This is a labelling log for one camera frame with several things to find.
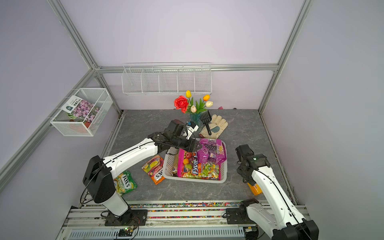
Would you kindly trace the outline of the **yellow orange candy bag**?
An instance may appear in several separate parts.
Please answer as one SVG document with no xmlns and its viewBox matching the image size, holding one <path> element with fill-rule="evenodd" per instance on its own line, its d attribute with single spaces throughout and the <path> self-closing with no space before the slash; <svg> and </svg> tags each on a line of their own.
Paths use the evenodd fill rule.
<svg viewBox="0 0 384 240">
<path fill-rule="evenodd" d="M 258 184 L 251 185 L 250 183 L 248 183 L 248 186 L 249 186 L 249 188 L 250 188 L 250 190 L 254 196 L 258 196 L 258 195 L 263 193 L 263 191 L 261 190 L 261 188 Z"/>
</svg>

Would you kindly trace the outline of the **white plastic perforated basket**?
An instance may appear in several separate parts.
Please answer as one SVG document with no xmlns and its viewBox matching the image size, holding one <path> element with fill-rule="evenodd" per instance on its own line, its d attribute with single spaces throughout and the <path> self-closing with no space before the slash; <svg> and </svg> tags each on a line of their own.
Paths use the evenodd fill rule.
<svg viewBox="0 0 384 240">
<path fill-rule="evenodd" d="M 199 183 L 224 183 L 227 179 L 227 148 L 222 140 L 199 139 L 202 147 L 190 153 L 170 148 L 164 160 L 166 179 Z"/>
</svg>

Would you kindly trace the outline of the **pink fruit ball candy bag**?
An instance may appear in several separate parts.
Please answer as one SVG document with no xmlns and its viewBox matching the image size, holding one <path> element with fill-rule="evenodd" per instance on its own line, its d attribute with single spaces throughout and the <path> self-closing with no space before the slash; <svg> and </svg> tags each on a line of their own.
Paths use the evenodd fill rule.
<svg viewBox="0 0 384 240">
<path fill-rule="evenodd" d="M 199 163 L 197 153 L 179 151 L 177 177 L 185 179 L 219 181 L 221 166 L 213 162 Z"/>
</svg>

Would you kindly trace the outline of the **orange Fox's candy bag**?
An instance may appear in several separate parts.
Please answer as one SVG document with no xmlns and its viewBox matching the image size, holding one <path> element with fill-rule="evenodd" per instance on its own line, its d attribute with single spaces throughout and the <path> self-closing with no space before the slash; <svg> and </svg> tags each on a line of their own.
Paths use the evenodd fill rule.
<svg viewBox="0 0 384 240">
<path fill-rule="evenodd" d="M 163 165 L 164 159 L 156 155 L 142 166 L 142 170 L 152 179 L 155 185 L 158 185 L 165 179 Z"/>
</svg>

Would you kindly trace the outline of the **purple candy bag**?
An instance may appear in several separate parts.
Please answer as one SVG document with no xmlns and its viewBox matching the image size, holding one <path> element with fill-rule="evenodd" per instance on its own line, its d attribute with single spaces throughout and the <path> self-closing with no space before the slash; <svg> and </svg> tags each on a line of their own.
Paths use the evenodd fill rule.
<svg viewBox="0 0 384 240">
<path fill-rule="evenodd" d="M 197 151 L 199 163 L 213 162 L 219 165 L 227 160 L 226 144 L 222 140 L 200 139 L 199 144 L 202 146 Z"/>
</svg>

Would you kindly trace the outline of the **green Fox's candy bag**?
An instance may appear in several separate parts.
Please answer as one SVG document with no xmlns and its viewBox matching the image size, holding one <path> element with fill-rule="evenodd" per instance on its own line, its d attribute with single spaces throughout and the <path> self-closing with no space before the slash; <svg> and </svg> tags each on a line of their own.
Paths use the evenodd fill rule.
<svg viewBox="0 0 384 240">
<path fill-rule="evenodd" d="M 125 195 L 138 186 L 129 171 L 124 171 L 114 179 L 115 188 L 120 196 Z"/>
</svg>

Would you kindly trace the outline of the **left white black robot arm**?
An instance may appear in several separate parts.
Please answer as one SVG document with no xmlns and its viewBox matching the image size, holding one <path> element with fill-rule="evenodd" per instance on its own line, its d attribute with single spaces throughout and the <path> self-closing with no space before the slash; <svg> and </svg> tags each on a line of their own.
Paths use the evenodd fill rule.
<svg viewBox="0 0 384 240">
<path fill-rule="evenodd" d="M 83 184 L 91 194 L 93 201 L 102 204 L 113 216 L 128 215 L 130 206 L 117 192 L 114 179 L 122 172 L 170 148 L 196 152 L 201 146 L 195 139 L 194 133 L 199 126 L 194 122 L 183 123 L 172 120 L 162 132 L 155 132 L 138 144 L 117 154 L 101 158 L 95 156 L 90 159 Z"/>
</svg>

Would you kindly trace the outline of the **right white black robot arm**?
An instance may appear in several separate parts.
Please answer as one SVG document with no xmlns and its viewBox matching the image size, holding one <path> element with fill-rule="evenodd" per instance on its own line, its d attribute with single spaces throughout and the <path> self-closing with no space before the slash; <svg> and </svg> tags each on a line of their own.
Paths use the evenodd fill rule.
<svg viewBox="0 0 384 240">
<path fill-rule="evenodd" d="M 256 199 L 242 201 L 232 213 L 226 210 L 228 224 L 258 225 L 272 240 L 317 240 L 319 228 L 313 220 L 304 215 L 291 202 L 279 184 L 267 157 L 256 155 L 249 145 L 236 148 L 240 165 L 237 173 L 244 183 L 259 185 L 273 214 L 265 211 Z"/>
</svg>

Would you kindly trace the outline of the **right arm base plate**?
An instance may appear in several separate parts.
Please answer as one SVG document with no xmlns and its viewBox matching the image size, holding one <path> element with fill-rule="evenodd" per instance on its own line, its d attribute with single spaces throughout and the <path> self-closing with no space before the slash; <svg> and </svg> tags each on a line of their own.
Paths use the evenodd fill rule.
<svg viewBox="0 0 384 240">
<path fill-rule="evenodd" d="M 244 208 L 228 208 L 222 216 L 227 220 L 228 225 L 251 225 L 255 224 L 247 214 Z"/>
</svg>

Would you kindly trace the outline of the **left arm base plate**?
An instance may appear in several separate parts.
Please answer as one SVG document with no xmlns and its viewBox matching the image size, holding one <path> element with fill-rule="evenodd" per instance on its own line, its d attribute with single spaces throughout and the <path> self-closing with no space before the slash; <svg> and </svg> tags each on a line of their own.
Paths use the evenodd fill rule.
<svg viewBox="0 0 384 240">
<path fill-rule="evenodd" d="M 101 217 L 105 219 L 105 226 L 123 227 L 123 226 L 144 226 L 147 221 L 147 210 L 129 209 L 122 216 L 117 217 L 110 211 L 103 211 Z"/>
</svg>

